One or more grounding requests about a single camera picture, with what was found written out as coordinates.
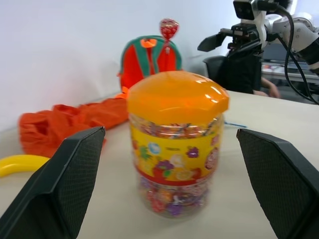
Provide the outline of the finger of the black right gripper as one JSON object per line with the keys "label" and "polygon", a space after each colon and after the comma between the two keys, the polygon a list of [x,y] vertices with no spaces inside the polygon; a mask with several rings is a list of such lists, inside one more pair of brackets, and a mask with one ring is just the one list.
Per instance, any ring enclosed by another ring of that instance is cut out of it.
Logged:
{"label": "finger of the black right gripper", "polygon": [[227,54],[228,58],[243,57],[246,55],[260,54],[262,52],[262,43],[257,41],[251,41],[247,43],[229,43]]}
{"label": "finger of the black right gripper", "polygon": [[197,50],[202,52],[209,52],[218,47],[220,47],[226,38],[224,33],[218,33],[216,35],[212,35],[210,37],[205,38],[198,45]]}

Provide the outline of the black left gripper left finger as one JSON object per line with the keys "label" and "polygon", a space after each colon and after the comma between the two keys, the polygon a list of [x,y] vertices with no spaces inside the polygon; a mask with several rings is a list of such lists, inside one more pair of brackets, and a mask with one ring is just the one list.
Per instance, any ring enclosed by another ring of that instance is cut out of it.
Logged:
{"label": "black left gripper left finger", "polygon": [[75,239],[90,202],[104,127],[80,131],[61,143],[32,174],[0,219],[2,239]]}

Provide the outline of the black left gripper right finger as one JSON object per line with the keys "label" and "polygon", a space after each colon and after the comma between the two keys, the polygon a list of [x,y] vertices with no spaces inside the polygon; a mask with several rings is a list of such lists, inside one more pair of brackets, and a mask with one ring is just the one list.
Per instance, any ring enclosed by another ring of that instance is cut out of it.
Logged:
{"label": "black left gripper right finger", "polygon": [[237,131],[256,198],[279,239],[319,237],[319,172],[288,141]]}

